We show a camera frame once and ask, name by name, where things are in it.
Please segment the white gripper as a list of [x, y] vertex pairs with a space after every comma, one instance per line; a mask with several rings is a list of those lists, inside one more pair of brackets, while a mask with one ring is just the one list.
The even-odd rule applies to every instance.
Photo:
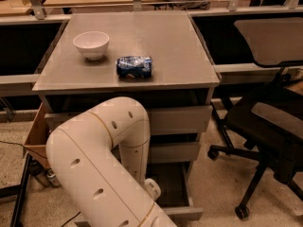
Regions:
[[145, 180], [144, 186], [145, 186], [145, 190], [149, 193], [151, 198], [154, 201], [157, 201], [161, 196], [161, 189], [158, 183], [155, 180], [149, 178]]

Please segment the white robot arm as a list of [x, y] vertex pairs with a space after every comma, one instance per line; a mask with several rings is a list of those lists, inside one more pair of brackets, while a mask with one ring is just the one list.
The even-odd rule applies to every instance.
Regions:
[[56, 177], [91, 227], [176, 227], [146, 177], [150, 122], [145, 108], [115, 97], [57, 127], [46, 142]]

